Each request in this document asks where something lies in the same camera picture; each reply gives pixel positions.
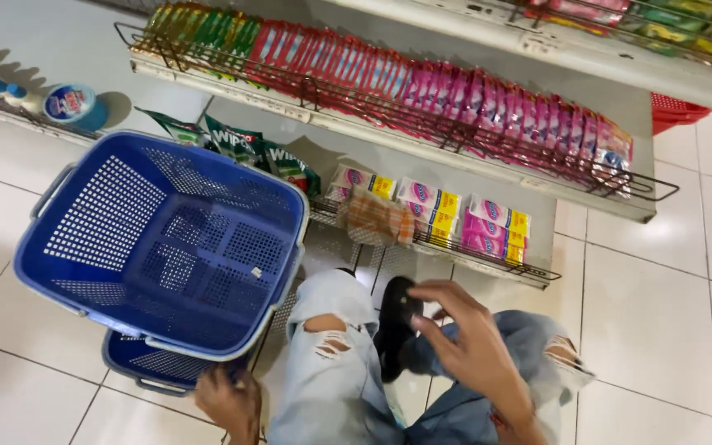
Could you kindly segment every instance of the red shopping basket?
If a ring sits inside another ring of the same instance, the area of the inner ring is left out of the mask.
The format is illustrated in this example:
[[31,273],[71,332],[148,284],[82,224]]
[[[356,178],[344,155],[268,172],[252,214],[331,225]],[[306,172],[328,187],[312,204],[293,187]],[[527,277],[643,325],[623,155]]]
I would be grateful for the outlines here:
[[650,100],[653,102],[653,136],[675,125],[695,124],[712,111],[658,93],[650,93]]

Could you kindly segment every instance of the orange checkered cloth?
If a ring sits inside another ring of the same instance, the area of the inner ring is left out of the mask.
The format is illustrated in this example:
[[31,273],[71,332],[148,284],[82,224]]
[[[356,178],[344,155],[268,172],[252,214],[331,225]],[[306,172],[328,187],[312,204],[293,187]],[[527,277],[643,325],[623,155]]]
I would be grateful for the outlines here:
[[356,242],[394,246],[414,242],[414,215],[408,206],[354,187],[337,211],[337,225]]

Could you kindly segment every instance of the light blue jeans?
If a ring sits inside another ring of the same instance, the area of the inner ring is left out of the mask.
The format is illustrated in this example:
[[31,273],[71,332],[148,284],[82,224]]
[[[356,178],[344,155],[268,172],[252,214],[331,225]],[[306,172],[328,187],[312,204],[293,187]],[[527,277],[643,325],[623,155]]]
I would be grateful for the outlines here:
[[[347,330],[310,333],[306,320],[333,314]],[[529,385],[539,423],[549,443],[559,442],[561,406],[593,375],[581,361],[564,363],[546,353],[567,346],[567,335],[553,320],[507,310],[494,315],[521,377]],[[378,319],[370,292],[347,272],[332,270],[306,279],[287,322],[290,355],[284,398],[268,429],[270,445],[381,444],[454,445],[499,443],[488,418],[490,401],[460,383],[436,400],[407,429],[395,421],[381,384],[381,366],[372,336]],[[444,333],[454,338],[457,326]],[[340,351],[328,341],[344,344]],[[446,375],[424,337],[409,340],[403,354],[418,374]]]

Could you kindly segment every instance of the blue plastic shopping basket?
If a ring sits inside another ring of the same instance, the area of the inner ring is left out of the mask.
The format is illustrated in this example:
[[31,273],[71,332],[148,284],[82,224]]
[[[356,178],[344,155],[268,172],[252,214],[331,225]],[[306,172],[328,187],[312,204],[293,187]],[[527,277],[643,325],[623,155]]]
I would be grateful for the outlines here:
[[287,295],[309,203],[228,157],[122,131],[65,168],[32,218],[14,261],[30,288],[155,348],[225,361]]
[[[215,363],[155,349],[148,346],[144,339],[124,336],[112,329],[106,334],[101,354],[106,366],[134,379],[136,386],[176,397],[183,397],[192,392],[199,373]],[[228,374],[233,383],[237,372],[247,368],[251,355],[247,353],[227,363]]]

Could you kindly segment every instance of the green sachet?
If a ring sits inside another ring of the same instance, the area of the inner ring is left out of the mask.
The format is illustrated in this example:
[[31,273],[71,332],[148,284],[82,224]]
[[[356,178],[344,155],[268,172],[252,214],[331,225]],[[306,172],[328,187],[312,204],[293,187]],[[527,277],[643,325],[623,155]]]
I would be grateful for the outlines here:
[[262,149],[262,133],[224,125],[207,114],[205,115],[205,124],[219,153],[232,157],[239,164],[271,172]]
[[134,109],[143,112],[147,116],[150,116],[158,122],[159,125],[167,132],[175,142],[186,144],[203,146],[205,142],[205,130],[197,124],[190,124],[188,122],[180,122],[178,119],[169,117],[163,113],[153,112],[150,110],[141,109],[140,107],[133,107]]
[[288,153],[284,146],[271,141],[263,141],[262,146],[274,176],[301,188],[308,198],[321,194],[321,177],[317,176],[317,173],[306,163],[292,153]]

